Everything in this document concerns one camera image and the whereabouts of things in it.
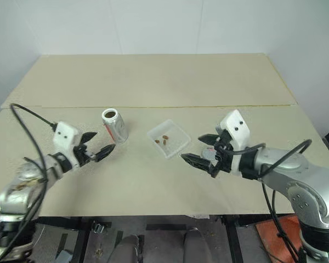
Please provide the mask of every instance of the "gray floor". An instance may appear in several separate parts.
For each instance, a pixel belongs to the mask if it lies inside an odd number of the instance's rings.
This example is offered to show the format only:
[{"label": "gray floor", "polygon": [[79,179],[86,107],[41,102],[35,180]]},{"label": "gray floor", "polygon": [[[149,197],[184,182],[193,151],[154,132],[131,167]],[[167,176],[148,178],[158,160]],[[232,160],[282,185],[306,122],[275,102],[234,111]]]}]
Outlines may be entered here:
[{"label": "gray floor", "polygon": [[[107,262],[119,231],[127,235],[144,235],[144,263],[182,262],[183,237],[185,231],[146,230],[151,224],[181,224],[186,227],[197,227],[204,235],[211,249],[214,262],[231,262],[228,239],[225,227],[215,216],[210,219],[193,219],[187,216],[114,216],[98,218],[100,222],[112,222],[112,227],[102,234],[90,233],[84,262]],[[61,228],[37,225],[31,259],[38,263],[53,262],[63,233],[67,233],[65,249],[73,251],[78,232]],[[270,262],[254,227],[237,229],[244,262]]]}]

